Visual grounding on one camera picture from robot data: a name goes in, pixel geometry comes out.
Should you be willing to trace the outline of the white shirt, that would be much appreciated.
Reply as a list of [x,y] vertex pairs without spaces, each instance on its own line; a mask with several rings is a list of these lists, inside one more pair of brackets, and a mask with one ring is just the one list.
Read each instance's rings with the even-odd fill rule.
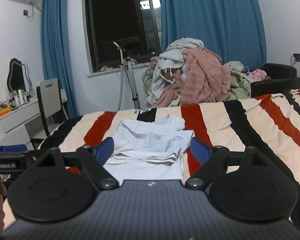
[[124,180],[183,180],[184,154],[195,136],[183,118],[167,115],[155,122],[122,120],[115,128],[114,152],[104,168]]

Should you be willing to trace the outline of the pile of clothes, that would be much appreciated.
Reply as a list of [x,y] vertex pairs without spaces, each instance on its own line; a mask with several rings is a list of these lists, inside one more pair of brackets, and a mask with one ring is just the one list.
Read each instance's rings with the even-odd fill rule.
[[201,40],[181,38],[150,59],[142,81],[145,105],[153,108],[248,99],[251,84],[268,78],[239,61],[223,63]]

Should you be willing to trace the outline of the white desk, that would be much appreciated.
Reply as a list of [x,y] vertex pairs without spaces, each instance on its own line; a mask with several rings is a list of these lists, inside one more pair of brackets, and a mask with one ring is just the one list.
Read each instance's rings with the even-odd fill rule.
[[36,98],[0,117],[0,146],[24,144],[33,149],[31,139],[45,139],[39,104]]

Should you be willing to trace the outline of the striped bed blanket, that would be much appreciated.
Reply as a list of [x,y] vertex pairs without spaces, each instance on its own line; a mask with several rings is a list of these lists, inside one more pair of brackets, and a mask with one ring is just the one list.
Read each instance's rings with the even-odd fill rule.
[[[98,190],[76,150],[112,137],[122,120],[167,115],[230,154],[205,190],[190,147],[183,180],[124,180]],[[245,100],[82,116],[53,149],[53,199],[7,197],[16,221],[1,239],[300,239],[300,90]]]

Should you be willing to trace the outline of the grey chair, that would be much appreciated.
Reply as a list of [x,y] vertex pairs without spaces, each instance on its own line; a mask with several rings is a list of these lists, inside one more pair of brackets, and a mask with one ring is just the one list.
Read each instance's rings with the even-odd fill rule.
[[53,121],[53,116],[57,113],[63,113],[61,92],[57,78],[38,83],[36,92],[40,116],[32,118],[25,125],[30,143],[35,150],[61,125]]

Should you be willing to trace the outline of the black framed mirror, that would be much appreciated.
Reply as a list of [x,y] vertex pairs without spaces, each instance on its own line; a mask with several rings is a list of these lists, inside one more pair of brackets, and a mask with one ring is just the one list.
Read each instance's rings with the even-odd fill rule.
[[6,86],[10,97],[17,95],[20,89],[24,93],[32,95],[33,85],[30,79],[29,68],[25,61],[19,61],[16,58],[11,59]]

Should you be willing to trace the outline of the left blue curtain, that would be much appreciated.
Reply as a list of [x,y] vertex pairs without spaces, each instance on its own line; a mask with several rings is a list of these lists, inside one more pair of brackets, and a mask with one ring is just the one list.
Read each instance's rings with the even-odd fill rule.
[[66,112],[78,115],[71,70],[68,0],[43,0],[41,16],[42,61],[44,79],[57,78],[68,98]]

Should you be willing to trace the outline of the blue curtain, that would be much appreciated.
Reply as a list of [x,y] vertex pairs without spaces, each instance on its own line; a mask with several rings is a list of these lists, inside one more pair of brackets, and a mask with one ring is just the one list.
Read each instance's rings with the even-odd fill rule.
[[223,62],[249,70],[267,61],[258,0],[160,0],[162,48],[182,37],[202,40]]
[[43,0],[41,16],[42,61],[44,79],[57,78],[68,98],[66,112],[78,115],[71,70],[68,0]]

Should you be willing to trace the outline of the metal stand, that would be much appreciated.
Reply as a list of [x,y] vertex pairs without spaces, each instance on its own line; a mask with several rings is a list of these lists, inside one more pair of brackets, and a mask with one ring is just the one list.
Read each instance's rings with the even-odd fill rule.
[[138,90],[136,87],[136,81],[134,76],[134,70],[132,65],[132,58],[130,57],[129,53],[120,47],[120,45],[113,41],[112,42],[116,47],[117,50],[120,52],[120,94],[119,94],[119,101],[117,105],[117,111],[120,110],[122,99],[123,99],[123,80],[124,80],[124,74],[126,75],[126,79],[129,84],[131,96],[132,96],[132,102],[135,109],[141,109],[140,108],[140,100],[138,95]]

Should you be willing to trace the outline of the right blue curtain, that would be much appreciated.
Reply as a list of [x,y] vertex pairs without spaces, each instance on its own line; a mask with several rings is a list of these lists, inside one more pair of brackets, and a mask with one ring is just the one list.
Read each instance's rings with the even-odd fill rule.
[[182,37],[202,40],[223,62],[249,70],[267,61],[258,0],[160,0],[162,48]]

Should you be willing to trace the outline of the dark window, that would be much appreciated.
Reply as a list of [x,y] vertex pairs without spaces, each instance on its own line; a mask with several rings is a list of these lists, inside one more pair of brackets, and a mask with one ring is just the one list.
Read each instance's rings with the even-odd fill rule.
[[93,72],[120,64],[122,49],[137,62],[162,51],[160,0],[84,0]]

